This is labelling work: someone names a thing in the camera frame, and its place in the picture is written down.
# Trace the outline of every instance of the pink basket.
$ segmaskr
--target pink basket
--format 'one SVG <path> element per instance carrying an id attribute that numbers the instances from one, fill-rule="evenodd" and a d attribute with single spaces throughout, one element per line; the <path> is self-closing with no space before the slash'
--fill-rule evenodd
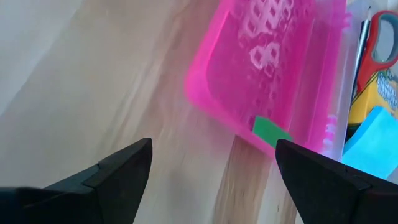
<path id="1" fill-rule="evenodd" d="M 221 0 L 190 67 L 190 100 L 269 156 L 252 133 L 269 118 L 317 151 L 326 130 L 345 0 Z"/>

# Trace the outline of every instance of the green sticky note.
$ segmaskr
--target green sticky note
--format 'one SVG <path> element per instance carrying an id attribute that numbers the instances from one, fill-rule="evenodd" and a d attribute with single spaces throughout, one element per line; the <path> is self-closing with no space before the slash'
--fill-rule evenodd
<path id="1" fill-rule="evenodd" d="M 274 149 L 276 147 L 276 142 L 280 139 L 286 139 L 289 141 L 293 140 L 287 132 L 280 129 L 272 121 L 267 118 L 262 118 L 260 116 L 256 117 L 253 127 L 253 133 L 259 136 Z"/>

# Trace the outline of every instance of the wooden table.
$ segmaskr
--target wooden table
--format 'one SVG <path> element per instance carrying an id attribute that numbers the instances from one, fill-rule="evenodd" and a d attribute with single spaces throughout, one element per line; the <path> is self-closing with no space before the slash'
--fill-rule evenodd
<path id="1" fill-rule="evenodd" d="M 135 223 L 300 223 L 274 161 L 184 97 L 217 5 L 3 0 L 0 185 L 45 187 L 152 137 Z"/>

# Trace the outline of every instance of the red scissor handle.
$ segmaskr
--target red scissor handle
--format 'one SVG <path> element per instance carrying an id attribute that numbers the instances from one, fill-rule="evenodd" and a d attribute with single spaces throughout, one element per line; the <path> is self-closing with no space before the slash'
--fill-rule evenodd
<path id="1" fill-rule="evenodd" d="M 381 21 L 385 20 L 392 25 L 394 30 L 394 45 L 387 61 L 381 62 L 374 58 L 374 52 L 380 35 Z M 361 68 L 358 75 L 358 92 L 360 93 L 366 87 L 367 82 L 372 75 L 380 70 L 392 67 L 398 60 L 398 14 L 393 11 L 380 11 L 376 13 L 371 20 L 369 39 L 366 42 Z"/>

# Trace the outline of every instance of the sticky note pad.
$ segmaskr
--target sticky note pad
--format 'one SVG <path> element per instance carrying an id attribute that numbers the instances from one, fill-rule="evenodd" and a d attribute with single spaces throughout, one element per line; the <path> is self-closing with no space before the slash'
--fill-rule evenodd
<path id="1" fill-rule="evenodd" d="M 276 147 L 276 142 L 280 139 L 292 140 L 292 137 L 287 132 L 280 129 L 269 119 L 262 118 L 260 116 L 256 117 L 253 133 L 259 136 L 273 148 Z"/>
<path id="2" fill-rule="evenodd" d="M 342 163 L 387 179 L 398 166 L 398 121 L 376 106 L 345 144 Z"/>

